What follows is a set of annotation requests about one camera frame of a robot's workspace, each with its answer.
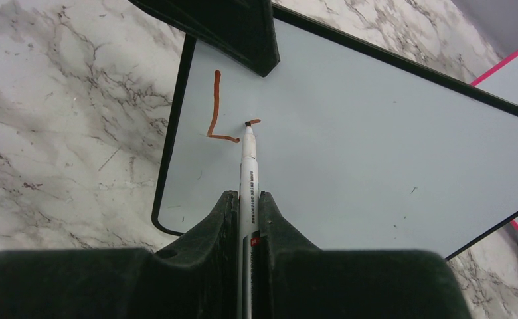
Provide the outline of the small black-framed whiteboard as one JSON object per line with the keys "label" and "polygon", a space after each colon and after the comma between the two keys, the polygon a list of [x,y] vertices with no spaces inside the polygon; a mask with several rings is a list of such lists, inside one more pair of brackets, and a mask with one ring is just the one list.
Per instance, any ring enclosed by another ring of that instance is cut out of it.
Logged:
{"label": "small black-framed whiteboard", "polygon": [[259,186],[322,249],[452,258],[518,216],[518,106],[274,7],[260,77],[186,37],[152,223],[180,235],[239,184],[255,120]]}

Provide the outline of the white red whiteboard marker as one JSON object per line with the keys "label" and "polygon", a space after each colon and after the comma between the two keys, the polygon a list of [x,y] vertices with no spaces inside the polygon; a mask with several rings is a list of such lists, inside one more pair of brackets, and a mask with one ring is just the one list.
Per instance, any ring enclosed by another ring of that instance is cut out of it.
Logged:
{"label": "white red whiteboard marker", "polygon": [[252,318],[254,305],[254,256],[260,243],[256,198],[258,193],[258,163],[253,121],[245,122],[240,163],[238,212],[238,318]]}

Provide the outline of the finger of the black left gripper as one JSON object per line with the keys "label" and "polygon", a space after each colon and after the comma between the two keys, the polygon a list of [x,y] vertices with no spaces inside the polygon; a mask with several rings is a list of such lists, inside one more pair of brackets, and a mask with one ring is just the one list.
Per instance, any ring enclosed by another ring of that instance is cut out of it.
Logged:
{"label": "finger of the black left gripper", "polygon": [[280,62],[272,2],[138,0],[136,7],[222,51],[258,76]]}

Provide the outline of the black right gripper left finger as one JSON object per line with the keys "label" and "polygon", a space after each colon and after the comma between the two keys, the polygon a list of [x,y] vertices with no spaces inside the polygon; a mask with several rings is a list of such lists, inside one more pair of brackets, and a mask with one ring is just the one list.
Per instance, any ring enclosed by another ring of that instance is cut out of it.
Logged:
{"label": "black right gripper left finger", "polygon": [[0,251],[0,318],[234,318],[238,196],[166,247]]}

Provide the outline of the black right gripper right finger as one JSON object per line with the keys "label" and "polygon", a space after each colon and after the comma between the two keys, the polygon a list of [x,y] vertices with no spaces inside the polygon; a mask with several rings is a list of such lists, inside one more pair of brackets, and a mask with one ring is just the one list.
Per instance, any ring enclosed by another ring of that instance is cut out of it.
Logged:
{"label": "black right gripper right finger", "polygon": [[421,250],[323,250],[258,202],[255,318],[469,318],[445,260]]}

